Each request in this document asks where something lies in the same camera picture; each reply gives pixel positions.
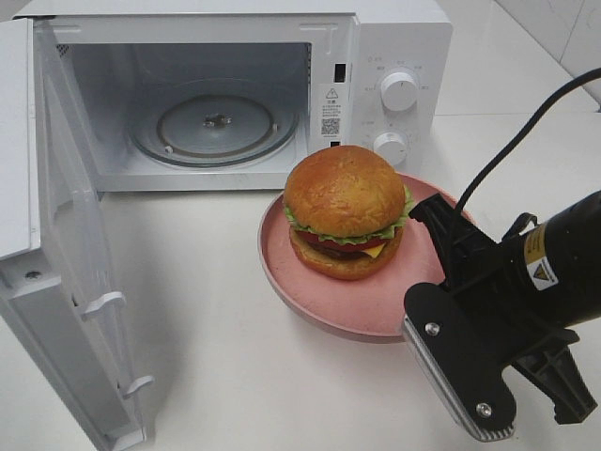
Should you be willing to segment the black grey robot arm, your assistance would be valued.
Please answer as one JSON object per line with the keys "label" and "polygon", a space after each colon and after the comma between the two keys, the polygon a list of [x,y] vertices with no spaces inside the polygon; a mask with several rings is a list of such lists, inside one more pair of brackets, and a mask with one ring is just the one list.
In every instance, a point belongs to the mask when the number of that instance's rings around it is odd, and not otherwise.
{"label": "black grey robot arm", "polygon": [[552,401],[558,423],[584,421],[596,401],[570,346],[574,326],[600,315],[599,194],[544,223],[523,213],[501,241],[438,194],[410,215],[444,279],[408,289],[403,333],[454,420],[481,442],[509,437],[516,401],[502,373],[512,367]]}

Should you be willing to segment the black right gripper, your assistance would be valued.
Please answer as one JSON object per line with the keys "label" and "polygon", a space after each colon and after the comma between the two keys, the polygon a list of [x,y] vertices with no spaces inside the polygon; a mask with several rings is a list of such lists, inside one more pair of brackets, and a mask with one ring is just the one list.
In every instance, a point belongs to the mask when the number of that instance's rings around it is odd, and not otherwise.
{"label": "black right gripper", "polygon": [[600,316],[600,225],[543,223],[494,242],[441,194],[409,217],[426,226],[449,294],[495,362],[514,362],[558,424],[582,423],[597,402],[565,345],[576,340],[568,327]]}

